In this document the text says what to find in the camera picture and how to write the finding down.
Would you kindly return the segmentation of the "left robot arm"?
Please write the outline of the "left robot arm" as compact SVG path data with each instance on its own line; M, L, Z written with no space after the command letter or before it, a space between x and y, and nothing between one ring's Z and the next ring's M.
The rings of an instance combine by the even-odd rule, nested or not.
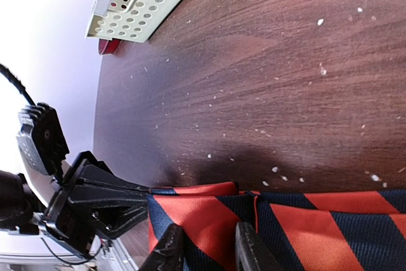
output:
M1 228L43 232L73 255L89 260L95 237L114 240L147 218L148 187L116 177L89 152L80 153L41 207L22 176L1 172Z

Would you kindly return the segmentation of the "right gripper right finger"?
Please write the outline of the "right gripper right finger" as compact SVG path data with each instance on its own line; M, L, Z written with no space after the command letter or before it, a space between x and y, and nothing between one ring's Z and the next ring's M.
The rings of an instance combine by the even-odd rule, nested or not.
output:
M237 270L277 271L282 270L256 231L246 222L240 222L235 231L235 256Z

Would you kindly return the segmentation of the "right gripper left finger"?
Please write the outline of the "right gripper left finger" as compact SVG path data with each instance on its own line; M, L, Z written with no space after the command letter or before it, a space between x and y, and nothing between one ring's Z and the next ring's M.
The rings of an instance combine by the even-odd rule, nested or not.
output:
M170 224L139 271L182 271L184 266L183 228Z

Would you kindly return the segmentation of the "red navy striped tie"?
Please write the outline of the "red navy striped tie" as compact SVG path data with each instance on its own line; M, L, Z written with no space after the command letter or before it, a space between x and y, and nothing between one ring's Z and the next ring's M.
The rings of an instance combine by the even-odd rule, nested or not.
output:
M185 270L235 270L235 229L249 223L285 270L404 270L405 191L240 191L234 182L153 188L149 246L185 232Z

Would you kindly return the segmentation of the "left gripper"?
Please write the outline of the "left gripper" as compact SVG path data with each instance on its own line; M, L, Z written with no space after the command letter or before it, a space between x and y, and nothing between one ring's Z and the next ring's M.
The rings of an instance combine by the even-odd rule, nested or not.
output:
M148 187L104 170L80 153L56 188L42 223L45 233L79 258L90 258L96 236L116 239L147 219Z

